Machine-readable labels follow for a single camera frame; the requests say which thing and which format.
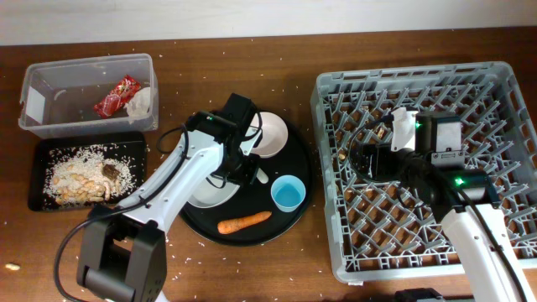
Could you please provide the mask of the white plastic fork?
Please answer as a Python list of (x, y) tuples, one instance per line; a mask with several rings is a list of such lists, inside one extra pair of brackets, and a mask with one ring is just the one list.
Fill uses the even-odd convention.
[(261, 168), (258, 168), (256, 177), (261, 184), (267, 184), (269, 182), (268, 175)]

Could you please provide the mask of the light grey plate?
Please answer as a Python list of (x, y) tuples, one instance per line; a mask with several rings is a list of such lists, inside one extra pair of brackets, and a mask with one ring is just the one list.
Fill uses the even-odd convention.
[(197, 208), (211, 208), (219, 206), (232, 198), (240, 189), (239, 185), (210, 176), (194, 191), (188, 203)]

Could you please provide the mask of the pink bowl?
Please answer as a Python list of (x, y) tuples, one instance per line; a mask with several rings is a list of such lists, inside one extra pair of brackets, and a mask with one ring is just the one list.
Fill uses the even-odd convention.
[(263, 122), (261, 140), (251, 152), (262, 159), (275, 156), (287, 143), (289, 132), (285, 121), (272, 112), (260, 112)]

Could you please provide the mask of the blue cup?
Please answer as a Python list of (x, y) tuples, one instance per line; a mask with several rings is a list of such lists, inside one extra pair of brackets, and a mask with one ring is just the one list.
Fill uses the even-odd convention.
[(270, 194), (279, 210), (292, 212), (305, 200), (306, 188), (298, 177), (282, 175), (272, 183)]

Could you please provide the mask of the orange carrot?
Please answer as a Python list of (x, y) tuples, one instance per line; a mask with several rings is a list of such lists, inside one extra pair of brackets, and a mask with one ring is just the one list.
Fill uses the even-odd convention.
[(220, 221), (217, 224), (217, 230), (220, 234), (227, 235), (238, 232), (244, 228), (259, 224), (268, 220), (272, 216), (271, 211), (262, 211), (257, 214), (245, 217), (234, 218)]

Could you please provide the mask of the white tissue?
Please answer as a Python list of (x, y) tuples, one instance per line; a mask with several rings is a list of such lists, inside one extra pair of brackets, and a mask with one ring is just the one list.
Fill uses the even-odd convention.
[(127, 115), (130, 118), (141, 117), (149, 110), (151, 102), (151, 89), (145, 87), (136, 92), (133, 98), (125, 104)]

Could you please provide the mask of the brown food scrap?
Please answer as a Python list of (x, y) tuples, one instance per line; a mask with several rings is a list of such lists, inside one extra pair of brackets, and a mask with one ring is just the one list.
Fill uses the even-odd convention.
[(115, 180), (120, 175), (120, 171), (112, 164), (104, 164), (102, 166), (102, 175), (110, 180)]

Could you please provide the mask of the red snack wrapper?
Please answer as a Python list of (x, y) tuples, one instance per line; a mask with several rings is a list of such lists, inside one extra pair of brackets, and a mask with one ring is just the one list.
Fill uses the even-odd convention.
[(125, 75), (109, 93), (94, 107), (94, 112), (101, 118), (109, 118), (122, 109), (141, 89), (141, 84), (130, 75)]

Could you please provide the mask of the rice and peanut waste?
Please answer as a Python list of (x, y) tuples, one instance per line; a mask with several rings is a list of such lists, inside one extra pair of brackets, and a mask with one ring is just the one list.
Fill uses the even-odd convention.
[[(56, 205), (86, 206), (108, 203), (135, 188), (135, 158), (121, 155), (125, 148), (92, 144), (83, 147), (54, 148), (47, 154), (44, 194)], [(102, 166), (112, 164), (120, 171), (115, 180), (102, 175)]]

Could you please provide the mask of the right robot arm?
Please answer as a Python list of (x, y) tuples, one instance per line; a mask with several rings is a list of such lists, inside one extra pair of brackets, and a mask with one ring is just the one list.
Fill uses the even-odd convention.
[(454, 112), (399, 108), (357, 128), (347, 159), (362, 180), (415, 191), (455, 248), (476, 301), (533, 301), (491, 178), (465, 166), (461, 130)]

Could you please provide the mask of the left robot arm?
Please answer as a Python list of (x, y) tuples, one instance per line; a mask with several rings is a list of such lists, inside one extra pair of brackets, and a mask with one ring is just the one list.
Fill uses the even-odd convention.
[(62, 240), (53, 278), (60, 294), (74, 300), (60, 282), (60, 260), (69, 240), (82, 232), (76, 282), (111, 301), (164, 301), (166, 235), (187, 201), (210, 176), (249, 185), (259, 156), (251, 150), (262, 136), (262, 120), (248, 98), (231, 94), (220, 111), (198, 112), (179, 130), (177, 146), (131, 195), (113, 208), (95, 206)]

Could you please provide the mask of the grey dishwasher rack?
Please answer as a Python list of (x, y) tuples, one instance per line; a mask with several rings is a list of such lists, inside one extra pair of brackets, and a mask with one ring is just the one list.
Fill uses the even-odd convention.
[[(460, 274), (456, 251), (427, 207), (396, 182), (358, 178), (357, 143), (387, 143), (379, 119), (397, 107), (461, 118), (465, 165), (492, 178), (508, 238), (524, 268), (536, 265), (536, 132), (512, 67), (502, 61), (328, 72), (312, 92), (331, 269), (346, 284)], [(367, 124), (374, 122), (373, 129)]]

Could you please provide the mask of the round black tray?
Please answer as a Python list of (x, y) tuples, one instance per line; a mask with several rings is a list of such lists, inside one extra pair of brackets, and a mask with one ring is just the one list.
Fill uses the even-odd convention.
[[(289, 136), (284, 148), (272, 158), (259, 160), (259, 168), (268, 175), (268, 183), (261, 184), (255, 180), (250, 185), (240, 186), (232, 198), (211, 208), (197, 208), (187, 202), (180, 212), (180, 217), (193, 231), (213, 242), (246, 247), (279, 237), (303, 216), (315, 188), (313, 161), (299, 129), (290, 122), (287, 122), (286, 126)], [(282, 175), (296, 176), (305, 184), (305, 200), (292, 212), (279, 210), (270, 194), (272, 183)], [(251, 216), (262, 211), (271, 211), (272, 216), (266, 221), (231, 234), (223, 235), (217, 230), (220, 221)]]

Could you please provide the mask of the clear plastic bin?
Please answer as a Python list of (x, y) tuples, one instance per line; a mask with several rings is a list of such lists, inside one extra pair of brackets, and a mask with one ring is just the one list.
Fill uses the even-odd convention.
[[(132, 117), (123, 108), (102, 118), (94, 106), (124, 76), (150, 92), (146, 112)], [(39, 138), (63, 138), (159, 127), (159, 88), (148, 54), (110, 55), (30, 65), (24, 76), (18, 118), (21, 129)]]

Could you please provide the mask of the peanut on table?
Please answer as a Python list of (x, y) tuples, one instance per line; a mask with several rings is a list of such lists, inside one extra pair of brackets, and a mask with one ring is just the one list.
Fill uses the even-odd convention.
[(12, 271), (18, 271), (20, 269), (20, 266), (15, 263), (6, 263), (5, 268), (12, 270)]

